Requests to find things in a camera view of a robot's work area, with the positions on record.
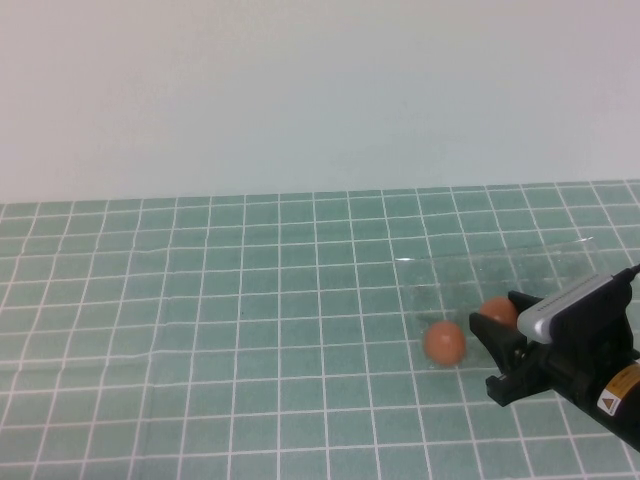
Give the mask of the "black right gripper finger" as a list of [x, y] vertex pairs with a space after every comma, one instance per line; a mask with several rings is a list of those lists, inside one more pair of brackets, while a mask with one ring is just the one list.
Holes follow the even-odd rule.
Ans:
[[469, 315], [471, 332], [485, 347], [501, 373], [517, 368], [527, 348], [527, 338], [515, 327], [481, 313]]
[[542, 301], [542, 298], [540, 297], [519, 291], [509, 291], [507, 298], [514, 306], [518, 315]]

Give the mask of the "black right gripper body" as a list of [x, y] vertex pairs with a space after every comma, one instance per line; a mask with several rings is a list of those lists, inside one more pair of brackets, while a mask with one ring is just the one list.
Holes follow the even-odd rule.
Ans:
[[598, 370], [592, 357], [531, 343], [501, 355], [496, 363], [500, 375], [486, 379], [486, 390], [500, 406], [548, 390], [576, 406], [595, 403]]

